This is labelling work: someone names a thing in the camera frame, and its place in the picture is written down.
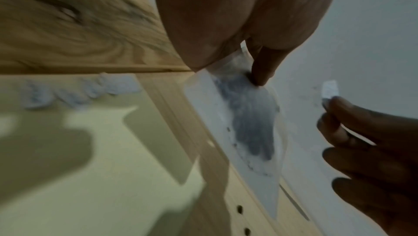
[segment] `hand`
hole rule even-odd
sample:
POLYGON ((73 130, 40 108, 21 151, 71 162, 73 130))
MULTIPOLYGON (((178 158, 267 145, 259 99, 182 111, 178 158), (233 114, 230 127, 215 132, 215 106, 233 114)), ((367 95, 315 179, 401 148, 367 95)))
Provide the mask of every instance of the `hand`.
POLYGON ((194 71, 240 48, 264 85, 282 60, 316 29, 332 0, 156 0, 174 48, 194 71))
POLYGON ((417 235, 418 120, 370 111, 339 97, 324 107, 317 126, 334 147, 323 158, 351 178, 335 179, 334 191, 388 235, 417 235))

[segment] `wooden plank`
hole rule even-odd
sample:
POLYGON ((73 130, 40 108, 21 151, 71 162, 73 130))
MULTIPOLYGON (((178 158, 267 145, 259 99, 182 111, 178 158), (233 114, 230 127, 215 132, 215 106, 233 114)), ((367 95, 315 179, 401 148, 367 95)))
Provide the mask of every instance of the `wooden plank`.
POLYGON ((0 31, 0 73, 188 70, 147 0, 0 0, 0 31))
POLYGON ((137 75, 189 158, 199 161, 207 182, 181 235, 242 236, 245 228, 251 230, 251 235, 322 235, 295 207, 298 200, 284 180, 280 181, 278 220, 268 217, 184 97, 182 83, 191 75, 190 72, 137 75), (243 207, 243 215, 237 212, 238 205, 243 207))

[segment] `transparent plastic bag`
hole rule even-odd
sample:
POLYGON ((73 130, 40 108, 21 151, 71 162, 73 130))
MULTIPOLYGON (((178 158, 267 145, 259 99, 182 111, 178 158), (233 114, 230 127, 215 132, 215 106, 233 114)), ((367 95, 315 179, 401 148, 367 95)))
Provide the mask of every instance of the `transparent plastic bag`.
POLYGON ((252 59, 236 51, 197 72, 185 95, 248 186, 275 217, 286 131, 272 87, 255 86, 252 59))

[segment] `wooden surface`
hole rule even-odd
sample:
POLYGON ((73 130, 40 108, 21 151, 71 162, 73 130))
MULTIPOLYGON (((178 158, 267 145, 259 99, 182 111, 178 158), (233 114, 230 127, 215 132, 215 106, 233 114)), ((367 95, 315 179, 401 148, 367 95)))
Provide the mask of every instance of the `wooden surface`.
POLYGON ((1 73, 184 71, 147 0, 0 0, 1 73))
MULTIPOLYGON (((189 158, 192 162, 199 161, 207 182, 181 235, 241 236, 245 228, 253 236, 322 235, 295 207, 298 201, 284 180, 280 181, 278 220, 268 217, 186 101, 181 85, 190 75, 189 72, 137 75, 189 158), (238 205, 243 206, 243 215, 237 212, 238 205)), ((156 226, 175 217, 175 212, 168 213, 156 226)))

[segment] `yellow paper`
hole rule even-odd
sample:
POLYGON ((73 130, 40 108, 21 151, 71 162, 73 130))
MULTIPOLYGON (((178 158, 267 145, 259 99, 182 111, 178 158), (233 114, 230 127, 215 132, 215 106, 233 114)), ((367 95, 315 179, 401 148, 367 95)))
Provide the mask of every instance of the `yellow paper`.
POLYGON ((204 181, 144 90, 26 111, 23 82, 0 78, 0 235, 177 234, 204 181))

